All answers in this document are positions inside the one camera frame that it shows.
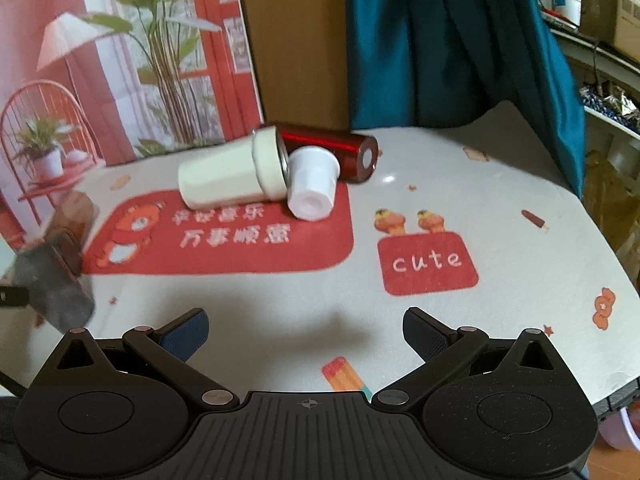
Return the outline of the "teal translucent plastic cup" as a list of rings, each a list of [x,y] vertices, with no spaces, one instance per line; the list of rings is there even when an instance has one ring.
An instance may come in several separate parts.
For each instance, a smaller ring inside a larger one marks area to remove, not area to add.
[[[93,299],[48,244],[32,246],[15,257],[13,284],[28,289],[29,305],[60,333],[85,327],[93,315]]]

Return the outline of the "brown translucent plastic cup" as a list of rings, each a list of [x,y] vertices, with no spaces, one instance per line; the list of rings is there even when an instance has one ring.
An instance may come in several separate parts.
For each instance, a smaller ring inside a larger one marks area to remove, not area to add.
[[[76,276],[81,276],[82,248],[97,214],[98,208],[86,193],[71,190],[55,206],[44,231],[44,240]]]

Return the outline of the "large white plastic cup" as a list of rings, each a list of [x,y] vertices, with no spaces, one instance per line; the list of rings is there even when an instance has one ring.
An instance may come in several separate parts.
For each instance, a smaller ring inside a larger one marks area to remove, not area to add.
[[[275,126],[216,146],[178,169],[183,203],[193,210],[277,202],[288,194],[288,152]]]

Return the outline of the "small white plastic cup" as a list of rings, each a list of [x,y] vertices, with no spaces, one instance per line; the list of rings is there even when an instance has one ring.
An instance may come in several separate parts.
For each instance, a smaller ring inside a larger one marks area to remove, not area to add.
[[[288,209],[304,221],[328,218],[334,208],[340,163],[325,148],[304,146],[288,159]]]

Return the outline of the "printed room backdrop cloth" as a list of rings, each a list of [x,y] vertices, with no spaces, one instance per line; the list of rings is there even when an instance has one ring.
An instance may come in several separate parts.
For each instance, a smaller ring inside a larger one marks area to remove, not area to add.
[[[93,169],[264,117],[241,0],[1,0],[1,235],[35,238]]]

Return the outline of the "bear print tablecloth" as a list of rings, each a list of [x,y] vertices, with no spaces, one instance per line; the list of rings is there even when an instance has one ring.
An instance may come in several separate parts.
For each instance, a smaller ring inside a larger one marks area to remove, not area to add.
[[[411,307],[496,338],[541,330],[591,402],[638,377],[634,285],[512,105],[375,137],[372,177],[340,184],[319,222],[280,203],[190,211],[190,152],[89,174],[88,330],[201,308],[210,334],[191,364],[237,394],[378,391],[420,363],[401,335]]]

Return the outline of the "red metallic cylinder bottle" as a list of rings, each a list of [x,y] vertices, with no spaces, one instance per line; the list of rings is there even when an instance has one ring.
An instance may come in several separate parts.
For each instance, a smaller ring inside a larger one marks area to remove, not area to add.
[[[338,178],[342,181],[363,183],[374,173],[380,154],[378,141],[374,136],[289,122],[266,123],[266,127],[271,126],[275,126],[282,136],[288,154],[306,146],[316,146],[331,152],[340,164]]]

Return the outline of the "teal curtain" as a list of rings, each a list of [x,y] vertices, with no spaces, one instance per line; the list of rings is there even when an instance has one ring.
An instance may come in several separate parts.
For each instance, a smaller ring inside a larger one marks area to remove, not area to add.
[[[352,128],[454,128],[512,103],[572,190],[586,114],[537,0],[345,0]]]

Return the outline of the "cardboard box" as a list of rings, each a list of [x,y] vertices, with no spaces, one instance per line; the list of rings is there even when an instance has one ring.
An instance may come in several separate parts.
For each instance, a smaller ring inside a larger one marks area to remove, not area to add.
[[[593,39],[639,54],[639,0],[582,0],[579,30]]]

